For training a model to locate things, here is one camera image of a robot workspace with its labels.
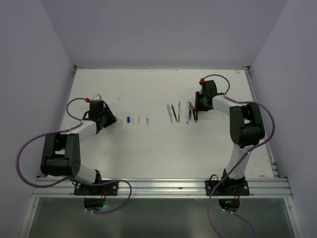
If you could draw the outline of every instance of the wall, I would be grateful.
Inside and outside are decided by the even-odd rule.
[[[93,68],[251,65],[287,0],[41,0],[73,63]]]
[[[257,99],[275,116],[272,152],[306,237],[317,233],[316,9],[314,0],[289,0],[251,67]]]
[[[5,0],[0,7],[0,237],[18,237],[32,188],[15,172],[18,148],[57,129],[72,82],[72,64],[38,0]],[[22,156],[35,180],[43,140]]]

